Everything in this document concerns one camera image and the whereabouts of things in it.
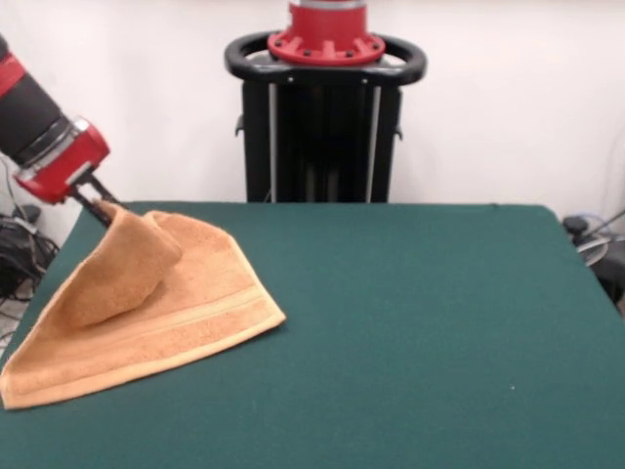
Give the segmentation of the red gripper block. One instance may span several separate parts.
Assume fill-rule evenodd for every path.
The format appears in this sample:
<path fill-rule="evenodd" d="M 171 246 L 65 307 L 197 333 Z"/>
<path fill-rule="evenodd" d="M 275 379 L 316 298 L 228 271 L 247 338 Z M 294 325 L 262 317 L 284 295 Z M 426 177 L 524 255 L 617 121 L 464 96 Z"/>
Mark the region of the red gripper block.
<path fill-rule="evenodd" d="M 37 156 L 23 166 L 14 178 L 18 185 L 39 200 L 58 204 L 70 196 L 87 210 L 104 227 L 111 218 L 95 202 L 88 200 L 76 187 L 80 181 L 93 173 L 110 150 L 103 135 L 87 119 L 77 117 L 67 131 Z M 121 202 L 94 176 L 89 185 L 101 200 L 120 205 Z"/>

